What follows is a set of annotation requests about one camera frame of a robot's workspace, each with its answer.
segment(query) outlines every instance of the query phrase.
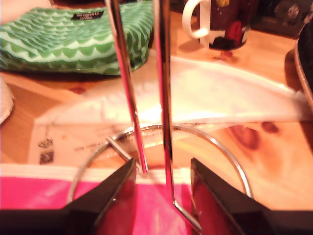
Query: pink fabric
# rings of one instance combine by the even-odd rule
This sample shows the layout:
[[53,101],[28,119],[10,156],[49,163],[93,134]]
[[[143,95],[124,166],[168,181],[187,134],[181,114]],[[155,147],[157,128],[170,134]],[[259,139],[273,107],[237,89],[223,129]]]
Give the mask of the pink fabric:
[[[1,177],[1,209],[57,209],[66,203],[68,181]],[[98,183],[80,183],[76,197]],[[137,185],[134,235],[190,235],[170,202],[165,185]],[[176,199],[191,210],[190,186],[175,185]]]

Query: black object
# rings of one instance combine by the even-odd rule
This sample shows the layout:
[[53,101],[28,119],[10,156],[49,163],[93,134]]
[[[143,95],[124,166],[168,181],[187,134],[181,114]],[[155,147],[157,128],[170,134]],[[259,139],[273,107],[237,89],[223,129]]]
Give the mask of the black object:
[[294,60],[303,90],[313,110],[313,21],[301,30],[295,46]]
[[258,0],[251,28],[297,38],[310,13],[311,0]]
[[272,211],[195,158],[191,186],[203,235],[313,235],[313,211]]
[[0,210],[0,235],[131,235],[135,169],[131,159],[59,210]]

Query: black label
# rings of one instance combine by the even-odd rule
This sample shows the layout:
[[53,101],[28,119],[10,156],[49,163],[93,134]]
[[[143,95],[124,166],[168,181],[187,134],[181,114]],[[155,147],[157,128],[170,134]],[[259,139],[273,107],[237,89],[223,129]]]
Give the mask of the black label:
[[103,11],[76,13],[72,17],[72,21],[87,21],[101,18]]

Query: green patterned pouch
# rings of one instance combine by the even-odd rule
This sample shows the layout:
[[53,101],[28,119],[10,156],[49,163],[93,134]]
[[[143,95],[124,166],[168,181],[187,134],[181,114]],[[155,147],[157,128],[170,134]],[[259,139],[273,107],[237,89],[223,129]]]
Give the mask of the green patterned pouch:
[[[120,6],[132,69],[148,57],[151,1]],[[1,26],[1,69],[120,75],[107,9],[34,8]]]

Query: chrome rod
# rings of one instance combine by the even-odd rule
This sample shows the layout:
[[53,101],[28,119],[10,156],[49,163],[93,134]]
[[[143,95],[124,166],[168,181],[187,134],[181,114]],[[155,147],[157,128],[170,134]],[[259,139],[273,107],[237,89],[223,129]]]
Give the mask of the chrome rod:
[[121,76],[123,79],[128,108],[130,116],[132,119],[132,124],[134,127],[134,136],[137,143],[137,151],[139,163],[142,169],[143,174],[147,174],[148,167],[147,161],[144,154],[144,146],[142,141],[142,135],[139,125],[138,112],[136,107],[136,100],[134,96],[134,87],[131,78],[131,66],[128,54],[127,44],[125,43],[125,37],[122,26],[122,19],[119,10],[119,1],[118,0],[105,0],[108,15],[110,19],[110,25],[112,30],[112,35],[114,38],[114,43],[116,47],[116,55],[121,70]]
[[157,54],[157,68],[162,107],[162,129],[165,158],[166,186],[174,198],[173,149],[172,149],[172,111],[170,81],[170,1],[154,0],[154,31]]

